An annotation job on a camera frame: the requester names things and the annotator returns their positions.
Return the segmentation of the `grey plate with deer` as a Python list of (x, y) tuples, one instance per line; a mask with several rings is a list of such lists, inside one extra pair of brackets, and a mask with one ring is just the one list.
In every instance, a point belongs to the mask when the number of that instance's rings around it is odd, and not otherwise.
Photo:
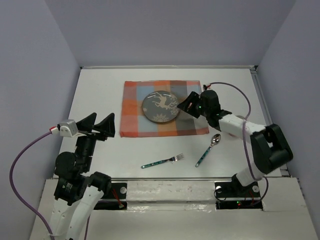
[(164, 124), (173, 121), (179, 115), (178, 104), (179, 100), (173, 93), (158, 90), (144, 98), (141, 108), (148, 120)]

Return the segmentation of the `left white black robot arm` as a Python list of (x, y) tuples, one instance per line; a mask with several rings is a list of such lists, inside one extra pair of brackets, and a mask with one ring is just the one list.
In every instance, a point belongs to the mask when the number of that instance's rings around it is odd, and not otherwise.
[(96, 118), (94, 112), (78, 122), (67, 119), (50, 128), (52, 134), (76, 138), (74, 151), (64, 151), (55, 160), (58, 182), (49, 226), (50, 237), (56, 240), (77, 240), (95, 205), (111, 191), (110, 176), (101, 172), (86, 176), (96, 143), (113, 138), (116, 133), (114, 113), (100, 123), (96, 123)]

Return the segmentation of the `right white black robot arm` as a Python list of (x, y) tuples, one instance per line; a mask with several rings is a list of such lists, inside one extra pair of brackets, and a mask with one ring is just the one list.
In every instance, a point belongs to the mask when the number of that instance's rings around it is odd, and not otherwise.
[(232, 176), (231, 182), (216, 192), (223, 198), (240, 197), (264, 176), (282, 167), (293, 159), (293, 152), (277, 124), (261, 125), (242, 119), (232, 112), (221, 108), (218, 95), (213, 90), (201, 94), (191, 94), (178, 109), (199, 118), (205, 117), (210, 127), (231, 134), (250, 144), (253, 160), (247, 161), (247, 168)]

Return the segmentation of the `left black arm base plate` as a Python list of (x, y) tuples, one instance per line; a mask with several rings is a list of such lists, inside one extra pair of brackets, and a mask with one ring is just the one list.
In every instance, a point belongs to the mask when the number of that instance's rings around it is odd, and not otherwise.
[(112, 182), (109, 193), (104, 194), (102, 199), (95, 205), (94, 210), (123, 211), (127, 209), (127, 183)]

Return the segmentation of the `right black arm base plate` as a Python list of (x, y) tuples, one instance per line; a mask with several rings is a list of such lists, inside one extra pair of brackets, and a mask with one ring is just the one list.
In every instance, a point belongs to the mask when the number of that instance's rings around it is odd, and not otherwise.
[(216, 182), (214, 187), (213, 195), (216, 199), (217, 210), (263, 209), (257, 182), (244, 188), (240, 185), (240, 189), (234, 189), (231, 182), (220, 181)]

